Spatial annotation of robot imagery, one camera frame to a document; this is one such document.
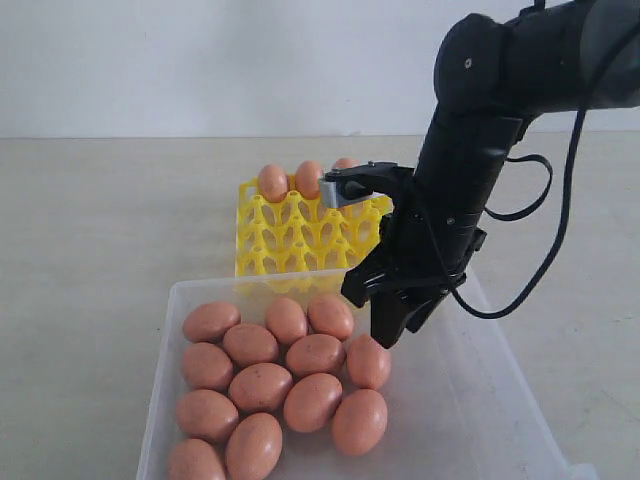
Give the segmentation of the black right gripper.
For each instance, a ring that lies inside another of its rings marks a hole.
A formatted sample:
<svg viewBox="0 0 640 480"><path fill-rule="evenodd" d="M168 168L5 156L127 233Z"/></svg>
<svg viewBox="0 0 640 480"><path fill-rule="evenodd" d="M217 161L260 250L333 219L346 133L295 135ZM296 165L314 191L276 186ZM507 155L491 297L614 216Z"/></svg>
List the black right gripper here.
<svg viewBox="0 0 640 480"><path fill-rule="evenodd" d="M341 294L355 307L371 300L371 336L385 349L405 331L416 333L448 295L486 233L478 222L488 199L488 176L466 168L415 174L400 167L387 194L393 213L380 224L380 243L347 271Z"/></svg>

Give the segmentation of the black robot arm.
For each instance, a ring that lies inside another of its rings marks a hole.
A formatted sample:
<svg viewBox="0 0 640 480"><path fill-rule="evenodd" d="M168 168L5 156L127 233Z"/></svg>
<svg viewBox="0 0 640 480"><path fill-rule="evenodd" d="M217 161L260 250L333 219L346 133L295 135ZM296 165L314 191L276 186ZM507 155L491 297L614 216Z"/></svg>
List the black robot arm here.
<svg viewBox="0 0 640 480"><path fill-rule="evenodd" d="M468 15L440 46L434 90L415 167L372 162L324 178L329 207L373 193L392 200L379 243L341 288L370 306L370 333L384 348L418 331L465 281L499 173L536 118L638 105L639 5L538 1L505 23Z"/></svg>

